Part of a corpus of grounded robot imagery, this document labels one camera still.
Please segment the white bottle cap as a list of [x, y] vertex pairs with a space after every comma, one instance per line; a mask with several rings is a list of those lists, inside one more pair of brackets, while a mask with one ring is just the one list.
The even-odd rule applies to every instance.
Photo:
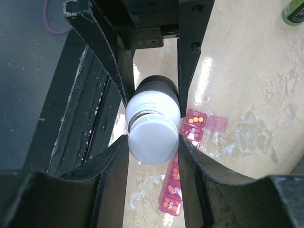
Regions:
[[131, 126], [128, 146], [140, 162], [157, 165], [173, 158], [178, 150], [177, 126], [161, 114], [145, 114]]

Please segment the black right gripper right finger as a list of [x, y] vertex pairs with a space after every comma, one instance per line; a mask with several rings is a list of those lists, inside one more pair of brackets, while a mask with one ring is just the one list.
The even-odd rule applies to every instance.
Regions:
[[179, 137], [180, 181], [188, 228], [301, 228], [304, 178], [235, 172]]

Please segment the white pill bottle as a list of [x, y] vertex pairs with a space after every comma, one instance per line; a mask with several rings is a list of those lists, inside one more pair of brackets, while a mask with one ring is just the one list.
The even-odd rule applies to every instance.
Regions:
[[161, 114], [177, 126], [181, 119], [178, 91], [174, 82], [161, 75], [145, 78], [126, 107], [128, 130], [142, 114]]

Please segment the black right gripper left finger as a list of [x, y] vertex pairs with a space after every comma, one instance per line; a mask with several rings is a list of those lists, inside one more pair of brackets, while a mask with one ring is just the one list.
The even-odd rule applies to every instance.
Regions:
[[41, 171], [0, 173], [3, 228], [120, 228], [129, 164], [128, 137], [76, 169], [53, 177]]

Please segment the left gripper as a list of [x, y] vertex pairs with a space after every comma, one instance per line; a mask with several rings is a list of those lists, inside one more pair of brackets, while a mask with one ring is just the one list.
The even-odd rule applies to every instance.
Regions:
[[64, 16], [98, 58], [124, 106], [134, 94], [130, 50], [161, 48], [178, 38], [178, 99], [185, 117], [189, 88], [214, 0], [69, 0]]

